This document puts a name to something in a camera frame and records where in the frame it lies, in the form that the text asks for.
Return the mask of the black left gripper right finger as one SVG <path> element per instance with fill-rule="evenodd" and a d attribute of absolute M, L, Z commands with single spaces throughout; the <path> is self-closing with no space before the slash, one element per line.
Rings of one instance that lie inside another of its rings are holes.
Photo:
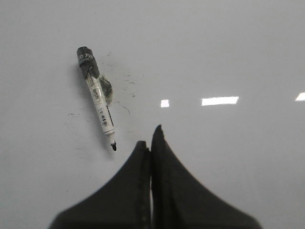
<path fill-rule="evenodd" d="M 184 167 L 165 140 L 161 125 L 152 138 L 153 228 L 261 228 L 255 218 L 217 197 Z"/>

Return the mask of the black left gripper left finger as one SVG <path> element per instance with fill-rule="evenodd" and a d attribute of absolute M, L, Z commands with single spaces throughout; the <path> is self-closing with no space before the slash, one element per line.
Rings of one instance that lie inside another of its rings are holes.
<path fill-rule="evenodd" d="M 149 229 L 151 153 L 138 141 L 121 169 L 102 188 L 58 214 L 51 229 Z"/>

